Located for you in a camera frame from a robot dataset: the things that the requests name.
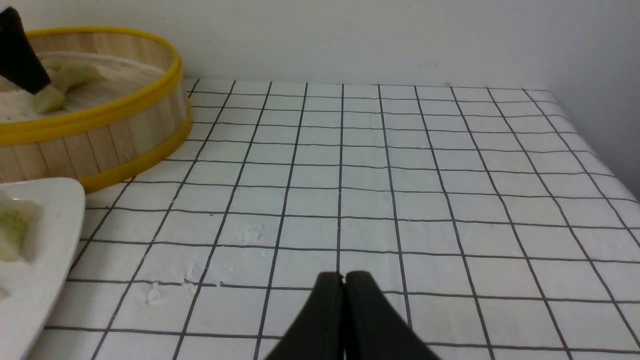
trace dough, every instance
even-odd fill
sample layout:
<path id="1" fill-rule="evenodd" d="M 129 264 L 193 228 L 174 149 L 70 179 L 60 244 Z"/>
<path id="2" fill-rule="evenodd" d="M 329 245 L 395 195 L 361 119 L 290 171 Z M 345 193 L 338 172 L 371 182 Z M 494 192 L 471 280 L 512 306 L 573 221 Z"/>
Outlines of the dough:
<path id="1" fill-rule="evenodd" d="M 22 259 L 20 251 L 40 206 L 29 200 L 0 200 L 0 261 Z"/>
<path id="2" fill-rule="evenodd" d="M 65 104 L 65 93 L 75 86 L 102 79 L 90 63 L 63 63 L 44 59 L 42 65 L 51 78 L 51 84 L 30 98 L 31 107 L 38 113 L 60 110 Z"/>

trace bamboo steamer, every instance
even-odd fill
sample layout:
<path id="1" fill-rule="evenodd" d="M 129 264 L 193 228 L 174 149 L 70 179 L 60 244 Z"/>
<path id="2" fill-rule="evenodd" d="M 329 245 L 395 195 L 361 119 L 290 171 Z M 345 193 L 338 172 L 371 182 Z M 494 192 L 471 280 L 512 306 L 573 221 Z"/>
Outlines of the bamboo steamer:
<path id="1" fill-rule="evenodd" d="M 91 62 L 105 80 L 68 93 L 46 117 L 26 92 L 0 85 L 0 183 L 72 177 L 94 192 L 153 167 L 191 131 L 182 62 L 166 40 L 121 28 L 27 36 L 40 58 Z"/>

